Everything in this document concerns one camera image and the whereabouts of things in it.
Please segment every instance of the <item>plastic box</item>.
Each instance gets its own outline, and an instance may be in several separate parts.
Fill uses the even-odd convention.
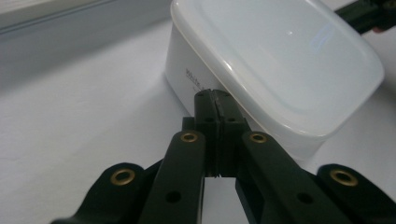
[[[229,92],[295,159],[331,137],[381,83],[372,48],[319,1],[174,0],[166,77],[193,113]]]

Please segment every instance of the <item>black bracket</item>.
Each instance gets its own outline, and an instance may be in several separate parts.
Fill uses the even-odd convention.
[[[335,11],[359,34],[396,25],[396,0],[358,0]]]
[[[301,169],[267,133],[252,132],[233,97],[195,95],[162,161],[108,168],[78,211],[53,224],[201,223],[205,177],[235,177],[249,223],[396,223],[396,204],[356,171]]]

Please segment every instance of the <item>translucent lid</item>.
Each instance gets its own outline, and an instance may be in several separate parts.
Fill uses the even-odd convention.
[[[312,0],[174,0],[172,17],[204,63],[263,127],[328,137],[377,88],[368,44]]]

